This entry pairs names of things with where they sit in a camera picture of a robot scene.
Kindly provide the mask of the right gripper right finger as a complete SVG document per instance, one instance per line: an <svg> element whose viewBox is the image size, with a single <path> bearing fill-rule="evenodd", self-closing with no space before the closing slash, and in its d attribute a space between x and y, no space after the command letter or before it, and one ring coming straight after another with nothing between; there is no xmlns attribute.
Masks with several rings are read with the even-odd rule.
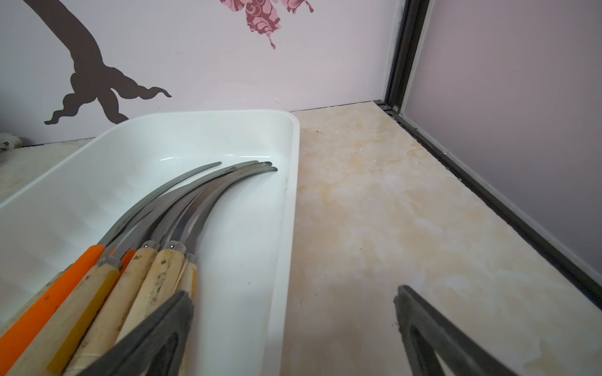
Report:
<svg viewBox="0 0 602 376"><path fill-rule="evenodd" d="M398 287L393 303L412 374L443 375L441 361L455 375L515 374L410 286Z"/></svg>

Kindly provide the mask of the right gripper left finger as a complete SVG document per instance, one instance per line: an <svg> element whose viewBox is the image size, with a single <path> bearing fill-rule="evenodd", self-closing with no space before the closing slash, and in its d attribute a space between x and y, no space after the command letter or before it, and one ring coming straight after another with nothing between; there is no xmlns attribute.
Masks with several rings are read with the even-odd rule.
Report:
<svg viewBox="0 0 602 376"><path fill-rule="evenodd" d="M194 316L194 303L179 291L82 375L178 375Z"/></svg>

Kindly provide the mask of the orange handle sickle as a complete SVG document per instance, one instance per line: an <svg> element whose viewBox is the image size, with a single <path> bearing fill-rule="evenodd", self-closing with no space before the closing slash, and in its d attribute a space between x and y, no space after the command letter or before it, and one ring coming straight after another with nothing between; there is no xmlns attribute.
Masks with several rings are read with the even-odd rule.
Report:
<svg viewBox="0 0 602 376"><path fill-rule="evenodd" d="M135 215L160 197L172 186L189 177L218 166L219 161L192 169L176 178L169 180L147 196L139 200L126 211L117 222L106 232L97 244L88 248L73 264L71 264L59 280L45 293L11 329L1 337L1 374L5 375L17 362L22 353L56 313L70 293L75 289L84 276L97 264L106 247L122 232Z"/></svg>
<svg viewBox="0 0 602 376"><path fill-rule="evenodd" d="M121 259L122 269L120 271L120 275L122 275L125 272L126 268L128 267L129 263L131 262L131 260L133 259L133 257L134 257L135 254L136 254L136 250L129 250L122 257L122 259Z"/></svg>

